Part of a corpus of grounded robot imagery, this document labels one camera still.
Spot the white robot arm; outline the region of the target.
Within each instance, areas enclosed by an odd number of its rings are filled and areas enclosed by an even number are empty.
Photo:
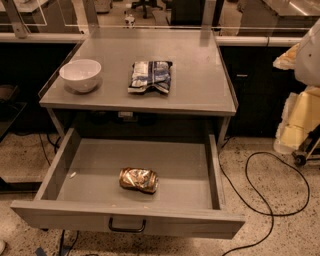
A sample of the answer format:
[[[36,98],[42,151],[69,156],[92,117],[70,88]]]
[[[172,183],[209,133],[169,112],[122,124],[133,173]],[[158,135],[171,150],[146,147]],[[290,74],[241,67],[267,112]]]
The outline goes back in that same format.
[[[311,156],[319,159],[320,125],[320,20],[301,41],[273,62],[281,70],[294,71],[295,79],[306,85],[303,92],[290,93],[277,128],[274,149],[292,154],[297,166]]]

